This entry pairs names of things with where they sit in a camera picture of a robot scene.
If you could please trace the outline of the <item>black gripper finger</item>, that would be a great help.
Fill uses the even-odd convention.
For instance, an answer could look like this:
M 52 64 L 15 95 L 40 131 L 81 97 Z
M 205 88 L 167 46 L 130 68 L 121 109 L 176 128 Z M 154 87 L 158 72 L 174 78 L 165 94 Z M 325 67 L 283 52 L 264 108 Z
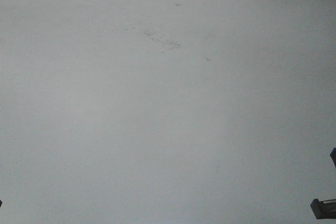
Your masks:
M 310 204 L 316 219 L 335 219 L 335 199 L 319 200 L 314 199 Z
M 334 163 L 334 165 L 335 165 L 335 167 L 336 167 L 336 148 L 334 148 L 334 149 L 331 151 L 331 153 L 330 153 L 330 157 L 331 157 L 331 159 L 332 159 L 332 161 L 333 161 L 333 163 Z

